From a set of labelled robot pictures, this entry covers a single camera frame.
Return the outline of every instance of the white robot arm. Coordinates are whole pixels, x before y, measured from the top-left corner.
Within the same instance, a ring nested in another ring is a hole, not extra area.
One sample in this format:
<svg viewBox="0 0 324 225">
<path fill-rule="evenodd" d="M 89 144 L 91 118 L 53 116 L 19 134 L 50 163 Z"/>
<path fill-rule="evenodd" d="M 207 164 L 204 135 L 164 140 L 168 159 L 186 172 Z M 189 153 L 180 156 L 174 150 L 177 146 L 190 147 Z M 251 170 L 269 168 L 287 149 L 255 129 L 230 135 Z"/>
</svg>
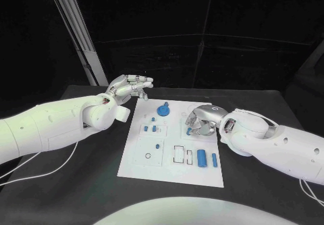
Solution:
<svg viewBox="0 0 324 225">
<path fill-rule="evenodd" d="M 197 107 L 186 124 L 197 118 L 202 127 L 190 135 L 212 135 L 219 128 L 220 142 L 239 155 L 253 156 L 289 176 L 324 185 L 324 138 L 278 125 L 255 112 L 236 109 L 228 113 L 215 105 Z"/>
<path fill-rule="evenodd" d="M 153 79 L 122 75 L 107 93 L 49 102 L 0 120 L 0 164 L 30 153 L 59 149 L 105 130 L 114 120 L 127 121 L 130 109 L 121 106 L 131 96 L 147 100 L 144 87 Z"/>
</svg>

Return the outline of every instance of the small blue piece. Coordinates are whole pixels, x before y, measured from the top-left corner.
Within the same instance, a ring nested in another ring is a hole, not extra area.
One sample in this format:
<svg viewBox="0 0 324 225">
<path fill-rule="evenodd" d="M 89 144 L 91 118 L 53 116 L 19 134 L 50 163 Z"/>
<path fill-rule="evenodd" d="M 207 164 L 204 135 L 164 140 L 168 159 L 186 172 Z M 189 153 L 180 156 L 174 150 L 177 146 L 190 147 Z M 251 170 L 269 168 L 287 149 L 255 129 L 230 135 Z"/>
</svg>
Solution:
<svg viewBox="0 0 324 225">
<path fill-rule="evenodd" d="M 197 150 L 197 166 L 207 167 L 206 151 L 203 149 Z"/>
<path fill-rule="evenodd" d="M 187 129 L 187 135 L 189 135 L 189 136 L 190 136 L 190 134 L 189 134 L 190 130 L 192 130 L 192 128 L 189 127 L 189 129 Z"/>
<path fill-rule="evenodd" d="M 213 157 L 213 164 L 215 164 L 215 167 L 217 167 L 217 158 L 216 158 L 216 154 L 215 154 L 215 153 L 212 154 L 212 157 Z"/>
<path fill-rule="evenodd" d="M 164 105 L 161 105 L 158 108 L 157 108 L 157 114 L 160 116 L 167 116 L 170 113 L 170 108 L 168 108 L 168 103 L 164 102 Z"/>
</svg>

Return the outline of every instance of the white curved surface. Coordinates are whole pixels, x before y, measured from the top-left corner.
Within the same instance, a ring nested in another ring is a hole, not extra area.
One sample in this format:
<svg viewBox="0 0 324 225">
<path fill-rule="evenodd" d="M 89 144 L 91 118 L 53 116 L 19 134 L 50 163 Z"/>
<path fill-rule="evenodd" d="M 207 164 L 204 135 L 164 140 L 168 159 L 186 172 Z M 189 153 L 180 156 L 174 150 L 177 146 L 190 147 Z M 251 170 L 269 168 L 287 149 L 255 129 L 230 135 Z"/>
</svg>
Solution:
<svg viewBox="0 0 324 225">
<path fill-rule="evenodd" d="M 295 225 L 249 206 L 217 199 L 170 197 L 121 209 L 95 225 Z"/>
</svg>

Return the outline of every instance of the black table surface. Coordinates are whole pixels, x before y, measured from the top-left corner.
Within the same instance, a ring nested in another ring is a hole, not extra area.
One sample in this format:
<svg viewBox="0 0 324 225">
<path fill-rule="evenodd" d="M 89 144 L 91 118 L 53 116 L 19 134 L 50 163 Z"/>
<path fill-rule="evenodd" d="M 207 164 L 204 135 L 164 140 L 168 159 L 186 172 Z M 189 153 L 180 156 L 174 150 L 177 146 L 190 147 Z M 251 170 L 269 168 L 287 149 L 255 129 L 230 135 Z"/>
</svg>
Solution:
<svg viewBox="0 0 324 225">
<path fill-rule="evenodd" d="M 69 86 L 62 99 L 96 95 L 107 87 Z M 302 129 L 275 90 L 200 90 L 153 88 L 154 99 L 210 102 L 229 112 L 255 111 L 279 124 Z M 101 218 L 145 200 L 193 196 L 228 200 L 258 208 L 302 225 L 324 224 L 324 208 L 301 191 L 298 180 L 265 166 L 253 157 L 238 155 L 220 143 L 225 188 L 117 177 L 137 98 L 127 123 L 78 144 L 63 168 L 49 176 L 19 181 L 0 192 L 1 224 L 94 224 Z M 43 152 L 12 175 L 10 180 L 50 172 L 65 162 L 75 145 Z M 323 192 L 323 186 L 312 185 Z"/>
</svg>

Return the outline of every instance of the white board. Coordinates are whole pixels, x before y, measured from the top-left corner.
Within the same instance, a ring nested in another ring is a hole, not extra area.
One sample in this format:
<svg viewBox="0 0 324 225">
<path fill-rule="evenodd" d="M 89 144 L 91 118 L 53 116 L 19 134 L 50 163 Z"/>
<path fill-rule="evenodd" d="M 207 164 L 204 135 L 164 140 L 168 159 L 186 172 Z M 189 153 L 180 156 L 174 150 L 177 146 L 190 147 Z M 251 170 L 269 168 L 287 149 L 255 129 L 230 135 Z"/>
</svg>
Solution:
<svg viewBox="0 0 324 225">
<path fill-rule="evenodd" d="M 170 114 L 163 117 L 157 114 L 157 108 L 164 102 L 168 102 Z M 138 99 L 120 163 L 120 177 L 225 187 L 216 135 L 186 134 L 186 118 L 200 105 L 210 103 Z M 196 121 L 193 128 L 197 127 L 200 124 Z M 199 149 L 206 150 L 207 167 L 197 166 Z M 213 167 L 213 153 L 217 167 Z"/>
</svg>

